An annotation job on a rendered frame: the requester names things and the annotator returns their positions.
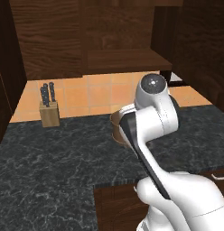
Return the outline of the dark wooden side cabinet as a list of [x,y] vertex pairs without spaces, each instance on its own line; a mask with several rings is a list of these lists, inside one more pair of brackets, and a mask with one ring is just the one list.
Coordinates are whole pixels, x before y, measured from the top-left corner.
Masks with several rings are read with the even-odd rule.
[[0,144],[27,77],[9,0],[0,0]]

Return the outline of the dark wooden cabinet door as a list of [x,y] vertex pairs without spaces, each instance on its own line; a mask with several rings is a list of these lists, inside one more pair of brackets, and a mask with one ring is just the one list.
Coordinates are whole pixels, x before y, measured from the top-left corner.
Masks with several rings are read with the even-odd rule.
[[29,80],[80,78],[79,0],[9,0]]
[[151,0],[80,0],[84,72],[106,74],[169,70],[172,64],[151,50]]

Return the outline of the brown woven basket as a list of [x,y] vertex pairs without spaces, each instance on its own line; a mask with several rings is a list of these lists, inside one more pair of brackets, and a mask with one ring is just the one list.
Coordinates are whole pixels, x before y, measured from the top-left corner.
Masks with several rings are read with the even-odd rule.
[[123,106],[122,108],[120,108],[119,110],[117,110],[116,112],[110,115],[110,122],[113,127],[112,137],[120,145],[127,146],[121,133],[119,132],[120,119],[124,114],[134,112],[134,111],[135,111],[135,104],[129,104],[129,105]]

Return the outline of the wooden knife block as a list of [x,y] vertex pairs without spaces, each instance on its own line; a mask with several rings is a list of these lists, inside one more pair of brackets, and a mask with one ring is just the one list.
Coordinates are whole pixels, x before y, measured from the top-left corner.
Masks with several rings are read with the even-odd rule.
[[40,102],[39,109],[43,127],[54,127],[60,125],[60,112],[57,102],[51,102],[49,106]]

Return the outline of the dark wooden tall cabinet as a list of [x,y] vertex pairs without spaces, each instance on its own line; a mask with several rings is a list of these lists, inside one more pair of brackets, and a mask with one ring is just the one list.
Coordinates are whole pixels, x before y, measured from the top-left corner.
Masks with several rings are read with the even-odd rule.
[[151,49],[172,72],[224,112],[224,0],[156,6]]

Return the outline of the dark wooden base cabinet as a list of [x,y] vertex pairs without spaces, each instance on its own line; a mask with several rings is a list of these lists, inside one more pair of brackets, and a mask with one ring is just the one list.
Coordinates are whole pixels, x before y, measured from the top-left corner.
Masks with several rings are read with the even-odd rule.
[[165,199],[148,177],[94,190],[98,231],[224,231],[224,170],[174,172]]

